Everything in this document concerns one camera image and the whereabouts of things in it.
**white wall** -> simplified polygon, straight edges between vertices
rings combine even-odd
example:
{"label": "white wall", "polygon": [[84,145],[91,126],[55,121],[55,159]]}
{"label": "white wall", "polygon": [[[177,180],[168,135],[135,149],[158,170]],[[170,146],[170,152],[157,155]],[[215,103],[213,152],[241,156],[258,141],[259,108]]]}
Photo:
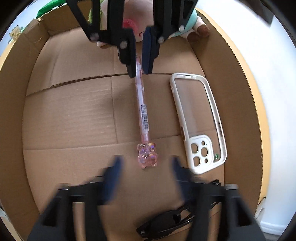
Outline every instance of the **white wall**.
{"label": "white wall", "polygon": [[234,0],[199,0],[247,61],[265,104],[271,137],[271,175],[264,232],[281,235],[296,211],[296,48],[274,17],[265,24]]}
{"label": "white wall", "polygon": [[6,34],[3,36],[3,39],[0,41],[0,55],[8,45],[8,41],[10,40],[9,33],[12,29],[14,29],[17,25],[25,28],[33,18],[36,18],[39,9],[49,2],[50,0],[38,0],[17,16],[12,25],[8,28]]}

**pink plush cheek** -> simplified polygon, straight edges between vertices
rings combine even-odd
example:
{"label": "pink plush cheek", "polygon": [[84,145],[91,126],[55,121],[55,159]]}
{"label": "pink plush cheek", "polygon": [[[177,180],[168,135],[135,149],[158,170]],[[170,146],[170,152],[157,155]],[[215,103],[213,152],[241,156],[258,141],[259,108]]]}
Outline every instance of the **pink plush cheek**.
{"label": "pink plush cheek", "polygon": [[122,27],[133,29],[134,34],[136,34],[138,32],[138,27],[137,27],[136,23],[131,19],[124,18],[123,23],[122,23]]}

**phone case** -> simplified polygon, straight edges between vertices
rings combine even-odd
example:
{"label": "phone case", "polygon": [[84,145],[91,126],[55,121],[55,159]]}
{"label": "phone case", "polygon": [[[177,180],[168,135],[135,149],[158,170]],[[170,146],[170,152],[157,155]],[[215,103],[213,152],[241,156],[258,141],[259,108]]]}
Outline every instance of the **phone case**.
{"label": "phone case", "polygon": [[227,157],[224,133],[209,83],[201,75],[175,73],[170,86],[177,108],[188,167],[202,174]]}

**baseboard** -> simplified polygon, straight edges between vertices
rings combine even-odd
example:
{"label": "baseboard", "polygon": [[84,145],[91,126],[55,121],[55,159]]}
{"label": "baseboard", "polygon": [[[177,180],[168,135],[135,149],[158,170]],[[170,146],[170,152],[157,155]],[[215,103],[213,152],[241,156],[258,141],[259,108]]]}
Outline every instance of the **baseboard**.
{"label": "baseboard", "polygon": [[274,235],[282,235],[282,233],[285,231],[287,226],[285,225],[277,225],[267,222],[260,222],[260,228],[263,232],[268,234],[274,234]]}

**barcode sticker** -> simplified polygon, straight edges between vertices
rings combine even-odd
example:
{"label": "barcode sticker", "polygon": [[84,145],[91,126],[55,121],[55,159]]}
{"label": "barcode sticker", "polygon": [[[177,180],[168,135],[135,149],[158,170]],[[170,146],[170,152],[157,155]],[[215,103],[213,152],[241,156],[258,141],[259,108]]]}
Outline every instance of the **barcode sticker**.
{"label": "barcode sticker", "polygon": [[141,105],[141,119],[142,119],[143,130],[149,131],[147,108],[145,104]]}

